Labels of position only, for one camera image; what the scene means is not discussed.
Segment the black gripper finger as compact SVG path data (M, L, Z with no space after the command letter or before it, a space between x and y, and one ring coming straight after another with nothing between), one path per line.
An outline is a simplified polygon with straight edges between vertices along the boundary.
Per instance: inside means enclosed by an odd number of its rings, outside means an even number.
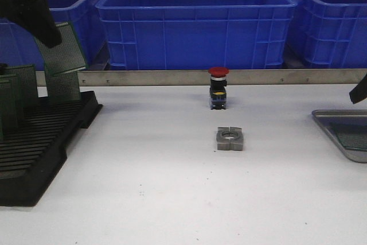
M47 48L62 43L47 0L14 0L8 20L28 31Z
M367 98L367 75L349 92L350 101L357 104Z

